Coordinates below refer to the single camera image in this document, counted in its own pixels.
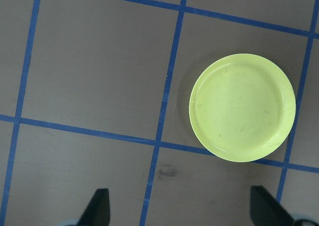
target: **floor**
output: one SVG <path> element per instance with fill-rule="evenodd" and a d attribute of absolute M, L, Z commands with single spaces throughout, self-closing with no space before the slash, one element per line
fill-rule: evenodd
<path fill-rule="evenodd" d="M 77 219 L 109 188 L 112 226 L 253 225 L 251 185 L 319 221 L 319 0 L 0 0 L 0 226 Z M 274 153 L 228 162 L 196 139 L 190 91 L 253 53 L 297 98 Z"/>

